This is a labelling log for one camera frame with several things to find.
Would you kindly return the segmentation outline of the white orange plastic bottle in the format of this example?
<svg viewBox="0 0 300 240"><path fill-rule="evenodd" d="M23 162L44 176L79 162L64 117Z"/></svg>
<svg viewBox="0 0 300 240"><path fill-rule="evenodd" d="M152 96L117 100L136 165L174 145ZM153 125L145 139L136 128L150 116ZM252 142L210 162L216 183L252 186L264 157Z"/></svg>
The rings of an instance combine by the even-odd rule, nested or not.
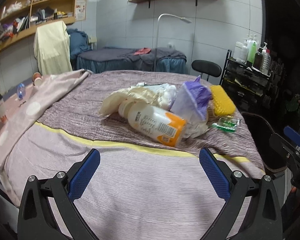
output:
<svg viewBox="0 0 300 240"><path fill-rule="evenodd" d="M185 119L141 101L124 100L118 113L136 131L170 147L177 146L187 124Z"/></svg>

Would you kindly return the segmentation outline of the purple striped bed cover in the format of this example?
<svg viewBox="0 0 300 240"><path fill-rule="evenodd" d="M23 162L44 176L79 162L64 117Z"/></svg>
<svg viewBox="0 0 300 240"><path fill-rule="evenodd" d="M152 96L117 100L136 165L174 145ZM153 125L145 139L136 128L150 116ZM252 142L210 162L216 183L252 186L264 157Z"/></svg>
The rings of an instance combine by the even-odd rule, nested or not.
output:
<svg viewBox="0 0 300 240"><path fill-rule="evenodd" d="M224 205L199 163L200 150L208 148L247 177L265 174L247 125L242 122L234 133L213 128L173 148L138 133L117 113L98 114L103 100L118 89L140 82L179 87L191 80L189 75L132 70L90 74L15 144L0 173L6 193L19 205L29 176L51 178L95 148L100 165L75 205L98 238L200 239ZM8 118L25 102L7 99ZM0 133L3 126L0 121Z"/></svg>

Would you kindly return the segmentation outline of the black metal trolley rack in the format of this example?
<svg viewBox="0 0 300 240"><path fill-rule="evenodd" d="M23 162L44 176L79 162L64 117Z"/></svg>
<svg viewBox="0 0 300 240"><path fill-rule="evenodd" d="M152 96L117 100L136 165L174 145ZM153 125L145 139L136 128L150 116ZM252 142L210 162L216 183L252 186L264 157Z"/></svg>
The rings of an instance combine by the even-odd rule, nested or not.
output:
<svg viewBox="0 0 300 240"><path fill-rule="evenodd" d="M282 68L272 63L269 74L236 61L229 49L226 54L220 85L241 112L266 115L271 112L279 94Z"/></svg>

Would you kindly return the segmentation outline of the cream paper bag red print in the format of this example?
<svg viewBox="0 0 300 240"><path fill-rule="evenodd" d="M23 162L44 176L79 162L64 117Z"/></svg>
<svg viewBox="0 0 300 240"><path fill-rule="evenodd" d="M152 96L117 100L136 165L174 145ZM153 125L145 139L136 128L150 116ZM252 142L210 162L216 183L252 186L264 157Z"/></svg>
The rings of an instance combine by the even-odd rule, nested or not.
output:
<svg viewBox="0 0 300 240"><path fill-rule="evenodd" d="M154 106L159 106L159 99L162 97L164 90L153 90L146 87L132 87L119 89L112 92L106 97L98 112L100 116L108 116L119 110L119 105L125 100L145 102Z"/></svg>

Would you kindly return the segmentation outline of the black round stool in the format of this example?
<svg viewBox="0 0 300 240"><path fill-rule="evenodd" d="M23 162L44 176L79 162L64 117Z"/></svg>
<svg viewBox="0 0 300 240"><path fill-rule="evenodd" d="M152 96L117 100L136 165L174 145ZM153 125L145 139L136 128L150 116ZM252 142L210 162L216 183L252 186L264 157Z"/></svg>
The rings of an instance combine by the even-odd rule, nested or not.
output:
<svg viewBox="0 0 300 240"><path fill-rule="evenodd" d="M191 67L200 73L200 77L206 74L206 81L208 81L211 76L220 77L222 73L222 69L218 64L206 60L194 60L191 63Z"/></svg>

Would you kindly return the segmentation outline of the clear ribbed plastic bottle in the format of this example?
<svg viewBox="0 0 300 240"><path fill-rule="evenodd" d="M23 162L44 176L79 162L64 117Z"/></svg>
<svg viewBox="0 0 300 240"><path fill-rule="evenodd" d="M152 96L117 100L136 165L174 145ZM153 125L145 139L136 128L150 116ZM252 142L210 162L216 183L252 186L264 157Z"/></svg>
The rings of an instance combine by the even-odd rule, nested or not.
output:
<svg viewBox="0 0 300 240"><path fill-rule="evenodd" d="M262 63L261 63L261 66L260 66L260 71L264 75L268 75L270 62L271 62L270 50L269 49L263 50L262 51Z"/></svg>

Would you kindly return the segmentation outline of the white pump bottle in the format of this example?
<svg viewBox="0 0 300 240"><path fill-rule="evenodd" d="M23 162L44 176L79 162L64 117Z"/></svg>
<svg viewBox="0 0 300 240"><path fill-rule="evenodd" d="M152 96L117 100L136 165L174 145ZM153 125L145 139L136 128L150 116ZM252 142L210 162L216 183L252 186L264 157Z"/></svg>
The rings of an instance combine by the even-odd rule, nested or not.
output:
<svg viewBox="0 0 300 240"><path fill-rule="evenodd" d="M248 53L249 53L248 43L247 40L245 40L239 54L239 60L242 63L245 63L247 61Z"/></svg>

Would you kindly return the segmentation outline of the white plastic bag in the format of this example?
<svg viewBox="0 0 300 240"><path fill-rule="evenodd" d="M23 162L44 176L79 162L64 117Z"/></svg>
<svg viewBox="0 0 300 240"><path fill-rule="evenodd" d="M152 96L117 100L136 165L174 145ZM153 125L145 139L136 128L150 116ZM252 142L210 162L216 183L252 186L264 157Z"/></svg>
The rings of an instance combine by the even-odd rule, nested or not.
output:
<svg viewBox="0 0 300 240"><path fill-rule="evenodd" d="M142 87L154 92L155 96L153 96L150 104L167 111L171 109L177 95L177 88L175 85L170 85L168 83L149 85L145 82L140 82L136 84L136 87Z"/></svg>

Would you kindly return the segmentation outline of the brown paper cup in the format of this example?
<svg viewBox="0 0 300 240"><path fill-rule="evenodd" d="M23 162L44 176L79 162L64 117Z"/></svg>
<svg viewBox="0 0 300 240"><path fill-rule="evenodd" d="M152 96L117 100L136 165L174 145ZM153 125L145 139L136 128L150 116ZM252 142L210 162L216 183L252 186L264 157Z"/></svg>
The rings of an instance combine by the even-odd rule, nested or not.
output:
<svg viewBox="0 0 300 240"><path fill-rule="evenodd" d="M43 82L42 75L39 72L35 72L32 76L32 82L34 86L40 86Z"/></svg>

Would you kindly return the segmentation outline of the pink polka dot blanket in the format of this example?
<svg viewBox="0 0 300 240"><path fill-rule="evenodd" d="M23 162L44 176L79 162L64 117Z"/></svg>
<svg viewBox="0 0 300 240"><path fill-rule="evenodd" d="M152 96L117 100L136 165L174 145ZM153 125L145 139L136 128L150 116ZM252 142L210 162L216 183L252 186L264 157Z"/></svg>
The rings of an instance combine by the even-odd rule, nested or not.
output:
<svg viewBox="0 0 300 240"><path fill-rule="evenodd" d="M20 137L43 115L54 102L72 91L91 74L77 70L46 76L39 87L34 87L26 102L8 118L0 133L0 173L6 159Z"/></svg>

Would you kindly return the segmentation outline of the green clear plastic wrapper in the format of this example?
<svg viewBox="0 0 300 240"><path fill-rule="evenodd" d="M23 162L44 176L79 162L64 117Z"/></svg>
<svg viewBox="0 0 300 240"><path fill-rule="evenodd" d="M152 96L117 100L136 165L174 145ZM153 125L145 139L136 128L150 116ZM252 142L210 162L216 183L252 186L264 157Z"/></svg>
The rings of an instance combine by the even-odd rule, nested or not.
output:
<svg viewBox="0 0 300 240"><path fill-rule="evenodd" d="M212 123L211 127L223 132L234 133L240 124L241 119L234 118L233 116L223 116L217 122Z"/></svg>

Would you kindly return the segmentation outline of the blue small water bottle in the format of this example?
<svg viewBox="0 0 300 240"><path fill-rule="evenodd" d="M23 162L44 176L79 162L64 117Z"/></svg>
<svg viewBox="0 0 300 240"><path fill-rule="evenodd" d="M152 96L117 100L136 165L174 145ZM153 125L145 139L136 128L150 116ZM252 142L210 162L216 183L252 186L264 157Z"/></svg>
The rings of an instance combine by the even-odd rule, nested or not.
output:
<svg viewBox="0 0 300 240"><path fill-rule="evenodd" d="M25 91L25 85L23 83L20 83L17 87L17 98L18 100L23 100L25 97L26 91Z"/></svg>

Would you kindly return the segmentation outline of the yellow foam fruit net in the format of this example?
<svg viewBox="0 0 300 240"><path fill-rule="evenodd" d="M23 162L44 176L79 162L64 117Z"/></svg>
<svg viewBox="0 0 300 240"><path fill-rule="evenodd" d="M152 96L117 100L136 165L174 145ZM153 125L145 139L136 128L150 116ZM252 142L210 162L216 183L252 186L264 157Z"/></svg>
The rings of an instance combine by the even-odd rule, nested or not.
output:
<svg viewBox="0 0 300 240"><path fill-rule="evenodd" d="M210 87L213 101L213 112L215 116L233 115L236 106L230 99L228 94L220 85L212 85Z"/></svg>

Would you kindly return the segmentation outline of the cream cloth draped chair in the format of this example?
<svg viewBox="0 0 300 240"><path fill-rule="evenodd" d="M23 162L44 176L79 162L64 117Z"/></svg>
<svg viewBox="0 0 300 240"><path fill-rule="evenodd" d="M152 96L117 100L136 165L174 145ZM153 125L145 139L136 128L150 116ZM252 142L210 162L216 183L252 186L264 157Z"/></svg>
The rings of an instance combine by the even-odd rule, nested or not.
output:
<svg viewBox="0 0 300 240"><path fill-rule="evenodd" d="M39 26L34 36L34 58L42 75L58 75L72 71L70 36L63 21Z"/></svg>

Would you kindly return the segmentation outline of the purple plastic bag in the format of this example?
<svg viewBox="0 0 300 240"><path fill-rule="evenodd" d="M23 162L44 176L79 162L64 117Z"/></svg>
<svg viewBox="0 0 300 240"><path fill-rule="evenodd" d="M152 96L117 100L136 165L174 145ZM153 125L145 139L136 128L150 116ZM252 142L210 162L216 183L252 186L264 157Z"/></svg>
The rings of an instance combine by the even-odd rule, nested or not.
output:
<svg viewBox="0 0 300 240"><path fill-rule="evenodd" d="M170 111L188 122L208 120L207 108L212 99L211 90L200 83L198 76L194 81L186 81L177 92Z"/></svg>

